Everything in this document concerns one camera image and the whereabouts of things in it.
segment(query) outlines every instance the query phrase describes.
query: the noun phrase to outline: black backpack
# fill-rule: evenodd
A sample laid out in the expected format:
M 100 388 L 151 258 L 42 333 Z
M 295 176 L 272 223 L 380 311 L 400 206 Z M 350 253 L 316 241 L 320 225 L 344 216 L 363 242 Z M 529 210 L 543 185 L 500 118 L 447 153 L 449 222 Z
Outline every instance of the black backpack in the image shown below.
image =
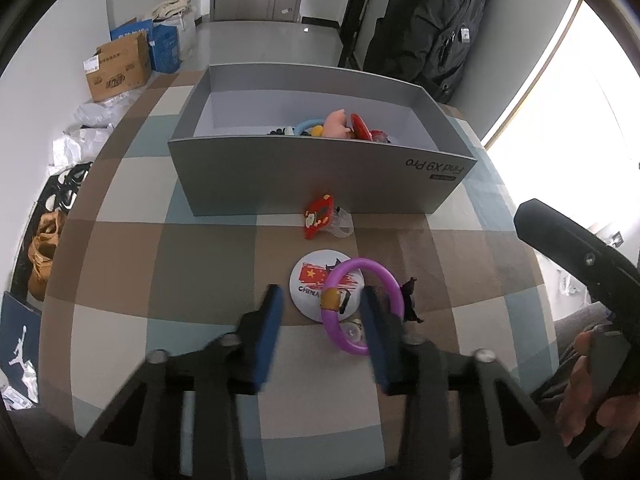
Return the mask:
M 365 72 L 422 86 L 447 103 L 462 79 L 487 0 L 389 0 L 364 62 Z

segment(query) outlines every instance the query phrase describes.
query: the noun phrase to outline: round white badge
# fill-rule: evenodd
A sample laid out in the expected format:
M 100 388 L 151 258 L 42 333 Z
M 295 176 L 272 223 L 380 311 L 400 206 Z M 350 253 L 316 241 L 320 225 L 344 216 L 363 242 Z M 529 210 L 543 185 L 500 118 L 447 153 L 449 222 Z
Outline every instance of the round white badge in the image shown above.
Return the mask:
M 291 271 L 289 291 L 293 303 L 302 314 L 318 323 L 322 322 L 320 294 L 324 280 L 336 265 L 349 259 L 346 254 L 329 249 L 315 251 L 300 258 Z M 357 269 L 342 277 L 338 285 L 342 297 L 338 312 L 340 321 L 357 310 L 363 287 L 364 278 Z

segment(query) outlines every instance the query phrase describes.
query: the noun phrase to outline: checkered tablecloth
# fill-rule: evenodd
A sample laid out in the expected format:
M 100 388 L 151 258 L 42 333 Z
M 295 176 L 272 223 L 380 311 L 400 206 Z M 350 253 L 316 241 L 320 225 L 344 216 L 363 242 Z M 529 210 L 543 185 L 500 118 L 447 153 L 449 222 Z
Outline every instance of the checkered tablecloth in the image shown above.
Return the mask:
M 377 260 L 400 282 L 415 276 L 424 323 L 411 330 L 441 349 L 491 348 L 527 391 L 555 371 L 538 263 L 516 236 L 500 177 L 455 110 L 446 113 L 478 163 L 433 215 L 354 215 L 354 235 L 309 241 L 302 215 L 191 214 L 166 142 L 201 76 L 158 78 L 82 184 L 42 316 L 48 410 L 85 434 L 148 351 L 202 348 L 277 283 L 286 306 L 269 382 L 240 400 L 250 477 L 340 478 L 393 463 L 403 399 L 383 396 L 367 359 L 336 349 L 289 297 L 294 264 L 319 249 Z M 182 431 L 188 472 L 188 422 Z

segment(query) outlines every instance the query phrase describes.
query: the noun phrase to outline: brown boot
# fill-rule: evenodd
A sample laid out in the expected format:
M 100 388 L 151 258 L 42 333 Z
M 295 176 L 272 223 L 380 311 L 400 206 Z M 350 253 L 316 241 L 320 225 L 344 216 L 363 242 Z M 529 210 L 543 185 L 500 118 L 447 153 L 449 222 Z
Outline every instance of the brown boot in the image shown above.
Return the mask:
M 51 275 L 53 256 L 60 241 L 60 233 L 64 227 L 65 219 L 66 215 L 60 210 L 44 213 L 40 217 L 36 235 L 29 245 L 27 254 L 33 264 L 33 271 L 27 287 L 36 300 L 44 300 L 44 293 Z

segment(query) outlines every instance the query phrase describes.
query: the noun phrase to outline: purple ring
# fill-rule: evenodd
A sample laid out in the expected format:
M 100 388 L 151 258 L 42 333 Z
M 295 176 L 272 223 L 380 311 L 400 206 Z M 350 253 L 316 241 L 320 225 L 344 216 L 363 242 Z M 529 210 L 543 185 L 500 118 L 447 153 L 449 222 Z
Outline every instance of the purple ring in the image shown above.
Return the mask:
M 375 272 L 380 280 L 382 280 L 386 288 L 386 293 L 389 295 L 391 312 L 396 314 L 400 319 L 404 319 L 404 300 L 402 299 L 400 285 L 398 285 L 398 282 L 396 282 L 396 279 L 386 267 L 368 258 L 352 258 L 351 260 L 338 264 L 324 281 L 322 291 L 324 292 L 329 288 L 337 288 L 340 279 L 354 269 L 367 269 Z M 347 339 L 347 336 L 344 335 L 340 328 L 338 313 L 335 310 L 322 309 L 321 315 L 324 330 L 339 349 L 353 355 L 369 354 L 369 348 L 366 345 L 352 343 Z

